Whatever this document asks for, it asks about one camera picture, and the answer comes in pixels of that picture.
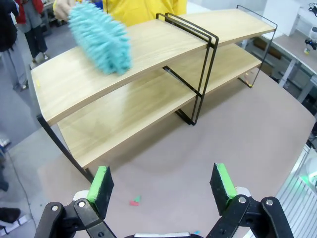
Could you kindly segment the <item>person's right hand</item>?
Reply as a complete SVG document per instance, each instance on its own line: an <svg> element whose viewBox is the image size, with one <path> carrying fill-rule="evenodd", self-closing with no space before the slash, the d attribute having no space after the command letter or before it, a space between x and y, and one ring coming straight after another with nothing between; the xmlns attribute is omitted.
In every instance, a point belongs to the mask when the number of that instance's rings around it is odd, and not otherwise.
<svg viewBox="0 0 317 238"><path fill-rule="evenodd" d="M68 21L69 13L75 4L75 0L56 0L53 4L55 17L58 20Z"/></svg>

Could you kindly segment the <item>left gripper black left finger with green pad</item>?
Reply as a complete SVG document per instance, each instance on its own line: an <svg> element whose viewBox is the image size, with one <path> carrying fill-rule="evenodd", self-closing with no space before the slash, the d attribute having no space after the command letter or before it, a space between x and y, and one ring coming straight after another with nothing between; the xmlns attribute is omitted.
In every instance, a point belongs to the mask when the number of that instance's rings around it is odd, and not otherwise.
<svg viewBox="0 0 317 238"><path fill-rule="evenodd" d="M105 223L114 183L110 168L100 166L85 198L77 198L67 206L48 203L38 224L36 238L73 238L86 231L91 238L114 238Z"/></svg>

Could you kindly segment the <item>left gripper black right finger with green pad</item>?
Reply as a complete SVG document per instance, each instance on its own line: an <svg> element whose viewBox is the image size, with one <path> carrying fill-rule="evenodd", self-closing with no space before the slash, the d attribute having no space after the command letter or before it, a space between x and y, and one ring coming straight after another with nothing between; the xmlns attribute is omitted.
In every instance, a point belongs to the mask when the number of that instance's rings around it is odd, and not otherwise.
<svg viewBox="0 0 317 238"><path fill-rule="evenodd" d="M210 185L220 218L207 237L232 238L239 227L250 228L256 238L293 237L279 200L238 194L223 163L213 165Z"/></svg>

